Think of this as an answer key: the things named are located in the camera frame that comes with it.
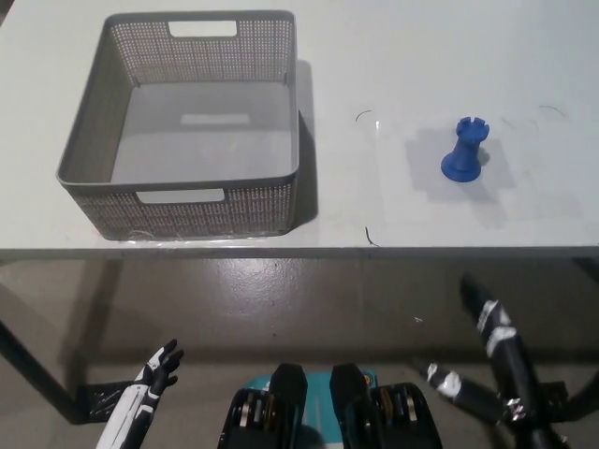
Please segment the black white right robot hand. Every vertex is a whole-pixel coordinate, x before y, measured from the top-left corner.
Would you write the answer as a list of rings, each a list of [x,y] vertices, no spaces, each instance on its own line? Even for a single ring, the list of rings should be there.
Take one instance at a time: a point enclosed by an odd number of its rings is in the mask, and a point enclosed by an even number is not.
[[[460,298],[483,343],[497,389],[468,380],[434,361],[417,361],[419,374],[443,398],[486,423],[544,416],[540,383],[519,331],[501,302],[469,274],[460,279]]]

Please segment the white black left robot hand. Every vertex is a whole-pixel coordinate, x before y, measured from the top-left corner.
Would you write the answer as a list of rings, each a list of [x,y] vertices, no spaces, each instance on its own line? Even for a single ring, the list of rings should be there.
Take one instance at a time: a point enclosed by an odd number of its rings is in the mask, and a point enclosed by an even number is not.
[[[178,382],[174,374],[184,350],[176,339],[158,349],[118,400],[96,449],[139,449],[164,392]]]

